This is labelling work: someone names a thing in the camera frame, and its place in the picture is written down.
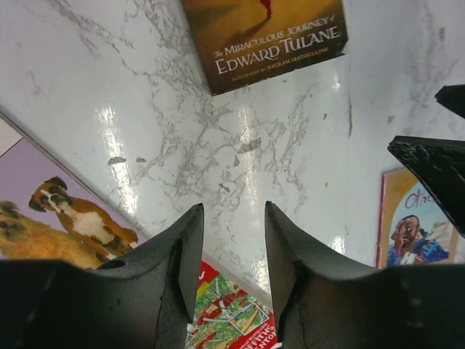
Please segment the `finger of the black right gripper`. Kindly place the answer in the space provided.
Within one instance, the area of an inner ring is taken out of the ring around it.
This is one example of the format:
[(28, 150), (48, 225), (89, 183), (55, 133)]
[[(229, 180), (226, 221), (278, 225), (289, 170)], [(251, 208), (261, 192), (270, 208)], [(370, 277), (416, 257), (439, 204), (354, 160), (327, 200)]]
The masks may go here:
[(464, 141), (396, 136), (388, 151), (418, 179), (464, 236)]
[(443, 107), (465, 118), (465, 84), (444, 86), (434, 97)]

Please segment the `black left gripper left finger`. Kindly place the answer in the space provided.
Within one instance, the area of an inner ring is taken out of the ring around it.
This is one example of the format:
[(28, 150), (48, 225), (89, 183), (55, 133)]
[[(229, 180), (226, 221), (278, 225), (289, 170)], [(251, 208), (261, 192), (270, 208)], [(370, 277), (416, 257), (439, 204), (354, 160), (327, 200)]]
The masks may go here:
[(183, 348), (201, 269), (204, 208), (96, 270), (1, 262), (3, 348)]

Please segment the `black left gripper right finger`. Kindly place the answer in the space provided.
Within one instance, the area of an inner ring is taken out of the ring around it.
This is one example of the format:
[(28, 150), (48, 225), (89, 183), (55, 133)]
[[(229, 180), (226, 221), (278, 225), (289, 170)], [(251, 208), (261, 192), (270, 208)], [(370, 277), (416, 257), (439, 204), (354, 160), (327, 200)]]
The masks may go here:
[(462, 348), (464, 267), (379, 270), (312, 237), (274, 203), (265, 240), (276, 334), (284, 348)]

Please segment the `Edward Tulane brown book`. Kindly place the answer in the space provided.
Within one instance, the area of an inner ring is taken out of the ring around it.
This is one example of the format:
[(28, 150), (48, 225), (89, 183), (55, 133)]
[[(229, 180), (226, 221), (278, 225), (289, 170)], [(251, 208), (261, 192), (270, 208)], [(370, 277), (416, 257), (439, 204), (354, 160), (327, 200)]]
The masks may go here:
[(343, 54), (341, 0), (182, 3), (209, 86), (221, 95)]

